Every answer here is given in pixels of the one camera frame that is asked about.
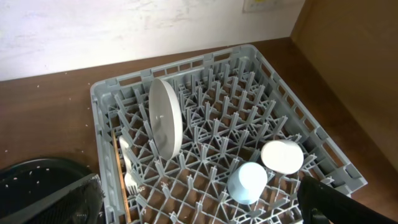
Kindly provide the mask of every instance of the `gray plastic dish rack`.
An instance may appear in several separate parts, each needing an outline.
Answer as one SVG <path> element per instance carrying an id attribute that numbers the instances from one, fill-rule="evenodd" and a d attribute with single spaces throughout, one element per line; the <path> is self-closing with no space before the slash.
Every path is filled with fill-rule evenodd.
<path id="1" fill-rule="evenodd" d="M 180 101 L 180 154 L 161 159 L 149 122 L 151 81 L 171 84 Z M 141 82 L 122 86 L 129 80 Z M 367 182 L 268 61 L 242 45 L 95 83 L 91 101 L 107 223 L 125 215 L 111 131 L 131 150 L 140 194 L 128 195 L 133 223 L 300 223 L 297 189 L 310 175 L 350 195 Z M 268 183 L 252 205 L 235 202 L 226 189 L 242 163 L 260 163 L 270 140 L 290 139 L 303 150 L 300 171 L 266 169 Z"/>

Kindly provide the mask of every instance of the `electrical outlet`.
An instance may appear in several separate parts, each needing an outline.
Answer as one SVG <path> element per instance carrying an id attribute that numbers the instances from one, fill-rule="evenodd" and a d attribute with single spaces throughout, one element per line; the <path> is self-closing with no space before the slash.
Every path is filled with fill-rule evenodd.
<path id="1" fill-rule="evenodd" d="M 271 11 L 280 4 L 282 0 L 245 0 L 243 12 Z"/>

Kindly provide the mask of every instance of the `white wall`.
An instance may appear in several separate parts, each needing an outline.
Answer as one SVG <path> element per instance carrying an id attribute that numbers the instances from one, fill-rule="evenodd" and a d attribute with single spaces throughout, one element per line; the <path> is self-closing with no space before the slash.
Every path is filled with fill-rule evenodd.
<path id="1" fill-rule="evenodd" d="M 0 80 L 288 37 L 304 0 L 2 0 Z"/>

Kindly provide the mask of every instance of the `brown countertop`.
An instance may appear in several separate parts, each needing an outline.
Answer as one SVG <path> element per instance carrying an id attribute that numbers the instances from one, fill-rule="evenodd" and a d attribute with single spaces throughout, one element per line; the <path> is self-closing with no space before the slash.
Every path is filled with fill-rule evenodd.
<path id="1" fill-rule="evenodd" d="M 353 198 L 398 220 L 398 173 L 290 38 L 252 44 L 369 182 Z M 99 172 L 91 84 L 219 49 L 0 82 L 0 167 L 40 156 L 60 156 Z"/>

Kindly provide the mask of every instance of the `white plate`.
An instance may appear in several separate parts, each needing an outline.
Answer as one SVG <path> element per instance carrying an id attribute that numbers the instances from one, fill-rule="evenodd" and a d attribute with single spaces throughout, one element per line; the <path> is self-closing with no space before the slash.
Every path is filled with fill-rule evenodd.
<path id="1" fill-rule="evenodd" d="M 281 174 L 294 174 L 303 165 L 300 146 L 289 140 L 267 142 L 261 149 L 261 160 L 266 167 Z"/>
<path id="2" fill-rule="evenodd" d="M 168 160 L 182 144 L 182 117 L 178 98 L 169 83 L 156 78 L 149 90 L 149 118 L 159 154 Z"/>

